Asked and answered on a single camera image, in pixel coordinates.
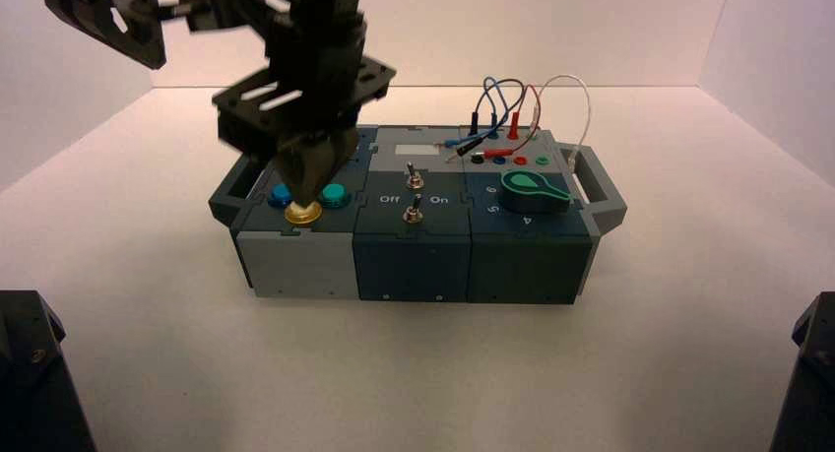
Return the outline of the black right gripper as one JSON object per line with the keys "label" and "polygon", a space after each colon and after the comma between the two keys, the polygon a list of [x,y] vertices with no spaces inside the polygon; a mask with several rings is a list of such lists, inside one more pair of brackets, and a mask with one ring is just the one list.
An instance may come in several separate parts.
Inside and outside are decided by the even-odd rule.
{"label": "black right gripper", "polygon": [[226,144],[276,166],[296,204],[311,204],[356,150],[361,108],[396,71],[363,53],[367,23],[346,15],[305,28],[288,15],[252,24],[269,64],[214,95]]}

